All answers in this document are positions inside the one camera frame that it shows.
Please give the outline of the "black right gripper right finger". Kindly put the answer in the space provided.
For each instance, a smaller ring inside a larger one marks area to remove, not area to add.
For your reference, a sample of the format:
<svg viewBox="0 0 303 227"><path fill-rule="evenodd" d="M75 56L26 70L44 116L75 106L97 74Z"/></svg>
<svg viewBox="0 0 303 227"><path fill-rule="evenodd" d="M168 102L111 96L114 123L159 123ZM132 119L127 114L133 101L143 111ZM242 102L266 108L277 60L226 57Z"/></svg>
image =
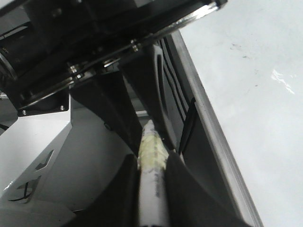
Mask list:
<svg viewBox="0 0 303 227"><path fill-rule="evenodd" d="M127 80L142 100L169 154L165 185L170 227L245 227L190 172L179 150L190 102L169 99L166 58L159 45L140 50L122 64Z"/></svg>

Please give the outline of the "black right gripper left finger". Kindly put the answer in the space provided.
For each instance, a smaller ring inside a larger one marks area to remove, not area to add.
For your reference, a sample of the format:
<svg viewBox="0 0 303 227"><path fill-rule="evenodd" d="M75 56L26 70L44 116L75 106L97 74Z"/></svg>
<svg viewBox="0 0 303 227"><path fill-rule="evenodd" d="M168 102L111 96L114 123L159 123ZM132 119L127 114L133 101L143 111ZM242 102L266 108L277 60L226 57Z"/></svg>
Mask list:
<svg viewBox="0 0 303 227"><path fill-rule="evenodd" d="M88 208L67 227L133 227L138 190L137 157L142 126L119 71L97 75L71 89L71 96L117 133L132 151Z"/></svg>

